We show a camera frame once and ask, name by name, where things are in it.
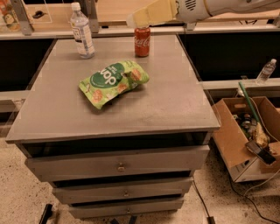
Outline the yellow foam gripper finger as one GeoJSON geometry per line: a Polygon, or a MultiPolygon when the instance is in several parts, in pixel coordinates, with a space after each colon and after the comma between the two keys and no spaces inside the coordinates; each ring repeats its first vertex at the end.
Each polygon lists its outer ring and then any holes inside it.
{"type": "Polygon", "coordinates": [[[176,0],[156,0],[129,14],[126,24],[131,28],[146,28],[172,21],[177,14],[176,0]]]}

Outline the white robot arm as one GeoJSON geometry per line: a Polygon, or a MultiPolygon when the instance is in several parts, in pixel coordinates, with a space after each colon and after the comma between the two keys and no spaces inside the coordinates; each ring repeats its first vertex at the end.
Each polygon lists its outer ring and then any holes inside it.
{"type": "Polygon", "coordinates": [[[155,0],[127,16],[131,28],[163,25],[177,19],[195,23],[223,13],[237,14],[272,11],[280,8],[280,0],[155,0]]]}

